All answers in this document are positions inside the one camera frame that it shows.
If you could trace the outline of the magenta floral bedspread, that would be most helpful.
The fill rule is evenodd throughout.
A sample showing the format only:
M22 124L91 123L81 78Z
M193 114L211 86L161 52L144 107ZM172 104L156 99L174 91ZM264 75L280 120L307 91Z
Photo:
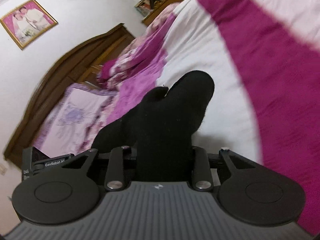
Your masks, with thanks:
M176 2L165 7L141 36L135 38L116 59L101 66L101 71L97 74L97 82L101 88L119 90L124 80L148 66L161 48L161 35L167 33L163 27L168 19L173 19L172 12L178 5Z

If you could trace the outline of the lilac floral pillow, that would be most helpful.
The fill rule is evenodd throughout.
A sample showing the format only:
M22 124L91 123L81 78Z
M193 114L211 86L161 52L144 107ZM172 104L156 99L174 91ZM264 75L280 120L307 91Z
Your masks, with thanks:
M116 91L72 84L44 121L33 146L51 158L89 149L116 99Z

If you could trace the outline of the dark wooden headboard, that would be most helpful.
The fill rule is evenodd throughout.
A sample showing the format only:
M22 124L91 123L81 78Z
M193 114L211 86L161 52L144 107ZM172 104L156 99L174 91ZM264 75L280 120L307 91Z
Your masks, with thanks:
M24 116L3 152L4 159L20 167L23 149L32 145L65 90L74 83L98 88L94 75L100 71L101 65L116 58L134 39L120 23L108 32L82 42L58 59L29 100Z

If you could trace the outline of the framed wedding photo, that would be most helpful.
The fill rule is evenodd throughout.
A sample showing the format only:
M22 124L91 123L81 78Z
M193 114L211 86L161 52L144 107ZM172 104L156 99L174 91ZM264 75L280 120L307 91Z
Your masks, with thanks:
M58 22L36 0L28 0L4 15L1 25L23 50Z

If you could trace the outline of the magenta and white striped blanket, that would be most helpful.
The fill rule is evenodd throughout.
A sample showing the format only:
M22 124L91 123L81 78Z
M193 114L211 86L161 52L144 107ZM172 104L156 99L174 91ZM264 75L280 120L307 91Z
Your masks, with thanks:
M319 0L184 0L162 24L157 85L212 76L194 143L229 146L298 182L299 225L319 233Z

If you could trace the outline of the black garment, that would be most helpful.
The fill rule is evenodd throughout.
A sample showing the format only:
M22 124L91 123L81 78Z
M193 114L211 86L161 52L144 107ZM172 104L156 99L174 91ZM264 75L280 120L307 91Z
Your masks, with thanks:
M102 128L91 147L107 153L135 146L131 181L187 181L194 162L191 137L201 126L214 88L212 77L200 70L184 74L171 88L156 87Z

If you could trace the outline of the stack of books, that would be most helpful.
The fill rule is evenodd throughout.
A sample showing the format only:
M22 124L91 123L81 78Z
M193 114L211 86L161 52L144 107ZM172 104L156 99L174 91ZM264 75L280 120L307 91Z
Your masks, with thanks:
M143 16L146 17L148 16L153 9L151 8L150 5L150 0L140 0L136 5L135 9Z

